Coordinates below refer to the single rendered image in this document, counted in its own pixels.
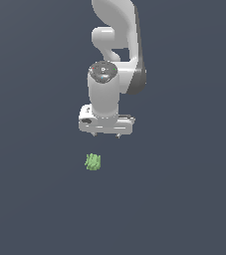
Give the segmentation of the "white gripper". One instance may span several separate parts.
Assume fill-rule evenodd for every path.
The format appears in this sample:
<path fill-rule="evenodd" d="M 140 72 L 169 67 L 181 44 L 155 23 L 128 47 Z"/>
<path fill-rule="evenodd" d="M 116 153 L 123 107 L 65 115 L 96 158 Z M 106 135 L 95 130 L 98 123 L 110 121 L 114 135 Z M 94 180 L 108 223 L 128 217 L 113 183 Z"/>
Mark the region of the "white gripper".
<path fill-rule="evenodd" d="M 113 117 L 99 117 L 93 113 L 92 105 L 84 105 L 79 113 L 79 130 L 89 132 L 92 136 L 99 133 L 114 133 L 116 138 L 131 134 L 135 118 L 131 115 L 115 114 Z"/>

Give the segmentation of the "small green lumpy object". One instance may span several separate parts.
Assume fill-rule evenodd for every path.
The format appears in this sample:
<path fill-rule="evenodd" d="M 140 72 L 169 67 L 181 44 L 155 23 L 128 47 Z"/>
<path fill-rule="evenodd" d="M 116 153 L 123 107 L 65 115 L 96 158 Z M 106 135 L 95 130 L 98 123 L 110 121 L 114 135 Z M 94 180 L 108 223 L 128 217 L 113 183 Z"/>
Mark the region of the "small green lumpy object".
<path fill-rule="evenodd" d="M 87 170 L 98 170 L 101 168 L 101 157 L 97 154 L 90 153 L 87 155 L 85 162 Z"/>

